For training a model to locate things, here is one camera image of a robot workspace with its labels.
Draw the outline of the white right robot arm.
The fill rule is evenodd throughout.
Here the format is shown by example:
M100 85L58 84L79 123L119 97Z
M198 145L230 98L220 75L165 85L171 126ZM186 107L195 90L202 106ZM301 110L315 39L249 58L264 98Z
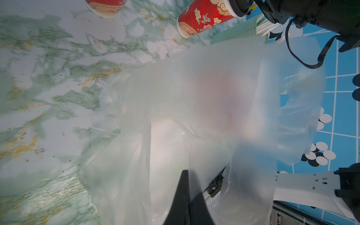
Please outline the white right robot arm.
M316 38L320 48L335 33L308 24L300 31L291 26L289 36L294 30L295 37ZM342 43L336 40L329 50L323 67L326 70L326 88L322 101L320 121L313 141L316 158L308 160L306 156L292 166L280 161L277 171L280 173L324 173L336 171L360 163L360 102L353 98L353 93L360 86L353 84L353 78L360 73L360 48L339 53ZM331 155L326 158L323 152ZM323 210L316 206L305 206L286 202L286 204L311 214L324 223L334 225L359 225L355 219Z

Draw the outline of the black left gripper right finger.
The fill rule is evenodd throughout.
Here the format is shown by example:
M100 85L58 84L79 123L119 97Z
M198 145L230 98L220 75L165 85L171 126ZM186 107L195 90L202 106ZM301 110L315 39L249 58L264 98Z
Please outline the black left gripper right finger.
M189 213L191 225L215 225L201 192L190 202Z

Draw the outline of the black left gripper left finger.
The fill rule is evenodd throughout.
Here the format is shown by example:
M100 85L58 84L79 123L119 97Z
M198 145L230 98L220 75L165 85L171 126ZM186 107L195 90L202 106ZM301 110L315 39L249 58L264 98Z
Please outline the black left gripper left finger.
M163 225L190 225L190 194L188 170L183 170L169 214Z

